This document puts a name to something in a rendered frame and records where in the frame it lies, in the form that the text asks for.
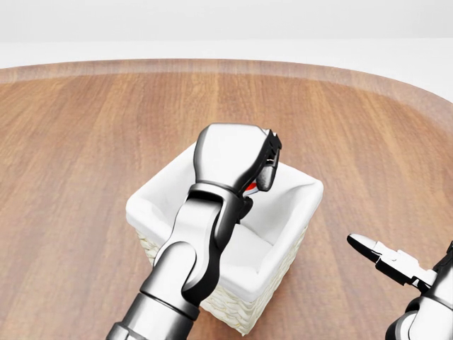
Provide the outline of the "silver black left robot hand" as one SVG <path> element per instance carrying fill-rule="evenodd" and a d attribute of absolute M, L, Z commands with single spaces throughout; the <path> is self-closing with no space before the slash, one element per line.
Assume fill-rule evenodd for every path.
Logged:
<path fill-rule="evenodd" d="M 256 183 L 263 192 L 272 188 L 281 149 L 282 143 L 271 129 L 212 123 L 197 139 L 193 156 L 195 184 L 190 189 L 231 195 L 239 201 L 234 213 L 238 222 L 253 206 L 253 201 L 244 196 L 248 187 Z"/>

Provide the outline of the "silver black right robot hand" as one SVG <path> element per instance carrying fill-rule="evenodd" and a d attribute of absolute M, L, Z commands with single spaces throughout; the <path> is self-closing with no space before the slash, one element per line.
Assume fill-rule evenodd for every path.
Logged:
<path fill-rule="evenodd" d="M 431 269 L 420 267 L 416 258 L 402 250 L 394 251 L 379 241 L 360 234 L 349 234 L 351 245 L 361 255 L 375 263 L 375 268 L 401 285 L 410 284 L 453 310 L 453 242 L 446 255 Z"/>

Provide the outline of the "white wicker basket with liner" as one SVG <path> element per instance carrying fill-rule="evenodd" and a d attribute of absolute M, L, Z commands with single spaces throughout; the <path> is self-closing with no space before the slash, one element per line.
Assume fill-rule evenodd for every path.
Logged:
<path fill-rule="evenodd" d="M 195 182 L 194 149 L 190 145 L 127 201 L 127 222 L 150 261 Z M 251 211 L 234 227 L 220 258 L 219 282 L 202 308 L 247 335 L 294 261 L 322 197 L 320 180 L 279 164 L 272 188 L 252 194 Z"/>

